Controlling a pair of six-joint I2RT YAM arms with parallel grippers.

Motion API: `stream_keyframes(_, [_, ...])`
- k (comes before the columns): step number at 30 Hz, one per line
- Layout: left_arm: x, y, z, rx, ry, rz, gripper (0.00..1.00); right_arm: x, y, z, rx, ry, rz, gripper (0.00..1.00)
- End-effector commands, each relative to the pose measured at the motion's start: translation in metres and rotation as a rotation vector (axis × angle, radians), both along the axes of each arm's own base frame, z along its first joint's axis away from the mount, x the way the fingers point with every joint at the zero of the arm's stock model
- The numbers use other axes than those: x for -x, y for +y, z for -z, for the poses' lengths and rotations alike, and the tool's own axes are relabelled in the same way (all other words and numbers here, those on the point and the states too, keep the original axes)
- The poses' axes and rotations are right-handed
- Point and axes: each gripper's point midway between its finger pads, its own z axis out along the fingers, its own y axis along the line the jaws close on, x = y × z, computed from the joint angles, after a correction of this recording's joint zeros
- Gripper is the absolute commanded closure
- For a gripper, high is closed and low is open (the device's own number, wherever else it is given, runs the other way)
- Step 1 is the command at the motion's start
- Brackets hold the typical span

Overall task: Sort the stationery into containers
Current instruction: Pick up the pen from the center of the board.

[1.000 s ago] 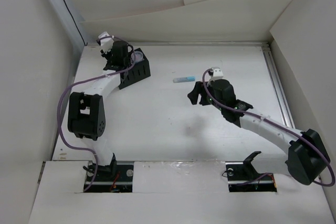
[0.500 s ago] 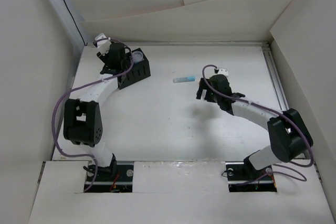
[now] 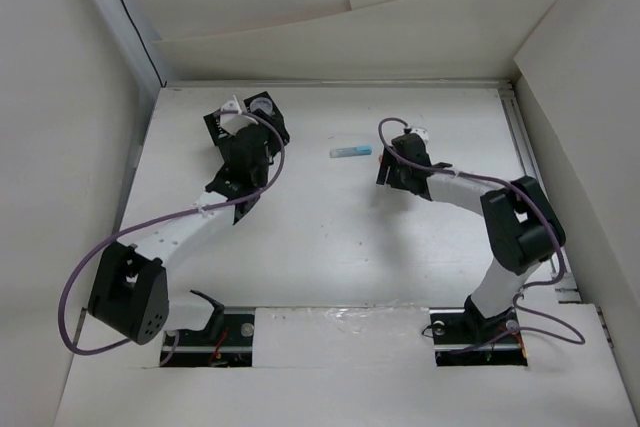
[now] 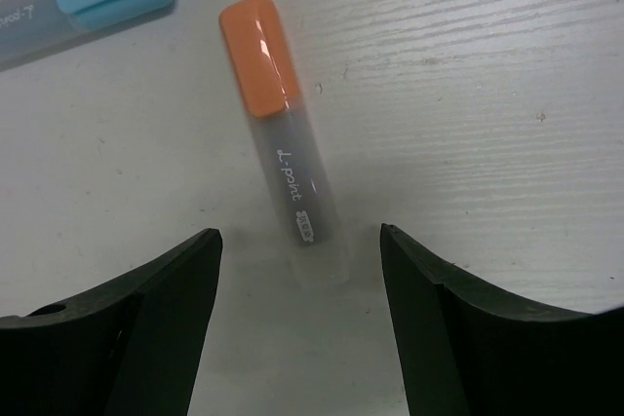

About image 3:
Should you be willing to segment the blue highlighter pen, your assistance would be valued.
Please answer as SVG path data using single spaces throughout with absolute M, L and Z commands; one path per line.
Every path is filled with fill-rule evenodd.
M 372 147 L 367 145 L 335 148 L 335 149 L 331 149 L 329 153 L 331 158 L 368 156 L 371 154 L 372 154 Z

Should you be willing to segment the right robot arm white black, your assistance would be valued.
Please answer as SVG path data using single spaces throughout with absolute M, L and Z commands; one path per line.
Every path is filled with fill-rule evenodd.
M 465 300 L 462 328 L 475 343 L 489 339 L 506 324 L 515 296 L 532 273 L 566 243 L 546 194 L 530 176 L 507 182 L 457 171 L 448 163 L 433 164 L 423 129 L 406 128 L 383 146 L 377 184 L 483 218 L 493 259 Z

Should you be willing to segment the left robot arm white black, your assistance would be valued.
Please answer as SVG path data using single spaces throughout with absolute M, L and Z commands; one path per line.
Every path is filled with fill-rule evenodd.
M 139 224 L 140 229 L 160 228 L 135 244 L 124 245 L 112 236 L 96 247 L 101 259 L 88 312 L 126 340 L 145 345 L 161 331 L 178 329 L 177 307 L 169 299 L 170 274 L 244 218 L 277 180 L 269 168 L 284 156 L 290 140 L 286 127 L 256 114 L 249 119 L 236 132 L 214 126 L 223 165 L 193 208 Z

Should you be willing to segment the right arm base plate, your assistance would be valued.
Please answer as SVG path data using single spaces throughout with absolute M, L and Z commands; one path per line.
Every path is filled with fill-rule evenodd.
M 496 320 L 483 320 L 463 308 L 439 308 L 429 312 L 421 334 L 432 339 L 438 367 L 526 367 L 521 337 L 508 330 L 517 326 L 512 310 Z

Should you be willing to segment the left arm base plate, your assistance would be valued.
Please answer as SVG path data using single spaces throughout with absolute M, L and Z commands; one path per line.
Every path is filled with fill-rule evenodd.
M 229 308 L 211 329 L 165 334 L 159 354 L 165 368 L 248 368 L 253 363 L 255 308 Z

